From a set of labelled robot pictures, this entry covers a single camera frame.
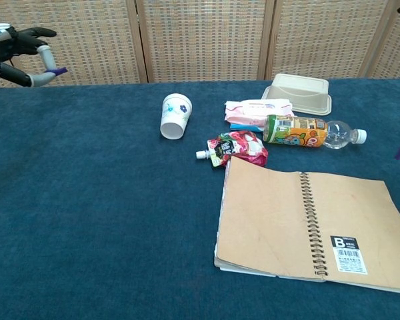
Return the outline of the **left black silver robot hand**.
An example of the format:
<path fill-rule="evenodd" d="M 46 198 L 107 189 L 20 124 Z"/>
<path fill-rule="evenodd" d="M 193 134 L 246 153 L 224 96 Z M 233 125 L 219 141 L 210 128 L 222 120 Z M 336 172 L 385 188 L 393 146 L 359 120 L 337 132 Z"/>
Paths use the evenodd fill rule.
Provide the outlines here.
<path fill-rule="evenodd" d="M 50 83 L 57 76 L 67 72 L 65 67 L 58 68 L 48 43 L 41 37 L 54 37 L 54 30 L 32 27 L 21 31 L 8 23 L 0 23 L 0 78 L 23 87 L 40 87 Z M 20 55 L 40 55 L 45 72 L 32 75 L 19 70 L 6 61 Z"/>

